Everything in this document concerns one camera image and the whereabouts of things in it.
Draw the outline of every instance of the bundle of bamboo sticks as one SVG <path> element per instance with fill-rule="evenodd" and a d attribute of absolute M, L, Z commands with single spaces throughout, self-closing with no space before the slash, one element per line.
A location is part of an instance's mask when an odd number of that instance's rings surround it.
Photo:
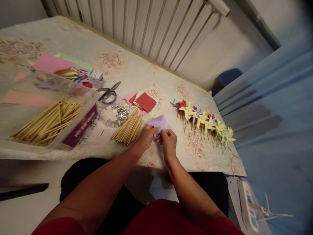
<path fill-rule="evenodd" d="M 50 144 L 53 139 L 83 110 L 84 105 L 63 101 L 55 102 L 29 121 L 10 137 L 32 145 Z"/>
<path fill-rule="evenodd" d="M 136 108 L 129 119 L 115 132 L 110 140 L 115 139 L 115 141 L 124 143 L 124 145 L 129 145 L 135 141 L 139 129 L 143 124 L 143 115 L 138 115 L 137 111 L 138 109 Z"/>

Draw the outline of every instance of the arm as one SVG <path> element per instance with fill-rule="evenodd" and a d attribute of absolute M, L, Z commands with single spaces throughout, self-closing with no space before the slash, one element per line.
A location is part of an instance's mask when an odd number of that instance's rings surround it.
<path fill-rule="evenodd" d="M 186 209 L 191 220 L 204 232 L 208 232 L 209 221 L 226 217 L 207 193 L 186 172 L 176 157 L 177 136 L 172 130 L 161 130 L 163 154 L 166 168 L 175 187 L 179 203 Z"/>
<path fill-rule="evenodd" d="M 86 177 L 38 227 L 57 218 L 70 217 L 80 222 L 85 234 L 95 234 L 125 179 L 150 147 L 153 134 L 158 129 L 150 125 L 144 127 L 138 140 L 128 150 Z"/>

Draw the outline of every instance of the scissor handle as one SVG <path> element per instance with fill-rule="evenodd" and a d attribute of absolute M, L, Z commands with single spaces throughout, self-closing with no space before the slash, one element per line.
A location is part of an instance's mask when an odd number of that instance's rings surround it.
<path fill-rule="evenodd" d="M 112 104 L 116 101 L 116 98 L 117 98 L 117 95 L 116 95 L 116 92 L 114 90 L 111 90 L 109 88 L 101 88 L 101 89 L 98 89 L 97 91 L 106 91 L 99 99 L 98 101 L 102 101 L 103 103 L 109 103 L 109 104 Z M 102 99 L 105 97 L 105 96 L 110 96 L 111 94 L 113 94 L 115 97 L 114 97 L 114 100 L 113 101 L 110 101 L 110 102 L 106 102 L 106 101 L 103 101 Z"/>

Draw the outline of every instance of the white wall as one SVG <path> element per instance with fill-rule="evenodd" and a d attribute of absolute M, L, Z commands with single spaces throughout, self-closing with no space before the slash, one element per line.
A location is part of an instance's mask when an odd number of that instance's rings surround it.
<path fill-rule="evenodd" d="M 194 56 L 177 72 L 211 89 L 222 72 L 239 68 L 243 72 L 273 51 L 234 0 L 224 0 L 230 14 L 221 18 L 201 43 Z M 306 30 L 305 13 L 297 0 L 252 0 L 281 44 Z"/>
<path fill-rule="evenodd" d="M 0 0 L 0 28 L 47 18 L 40 0 Z"/>

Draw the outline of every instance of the black pants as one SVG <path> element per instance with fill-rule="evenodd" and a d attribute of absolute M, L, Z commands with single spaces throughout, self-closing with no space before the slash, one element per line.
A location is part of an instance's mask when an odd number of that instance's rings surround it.
<path fill-rule="evenodd" d="M 61 181 L 60 202 L 90 173 L 108 161 L 101 158 L 87 158 L 71 166 Z M 221 172 L 189 173 L 194 180 L 210 196 L 219 209 L 228 216 L 228 185 Z M 121 234 L 129 222 L 144 208 L 131 192 L 122 186 L 108 215 L 100 226 L 97 234 Z"/>

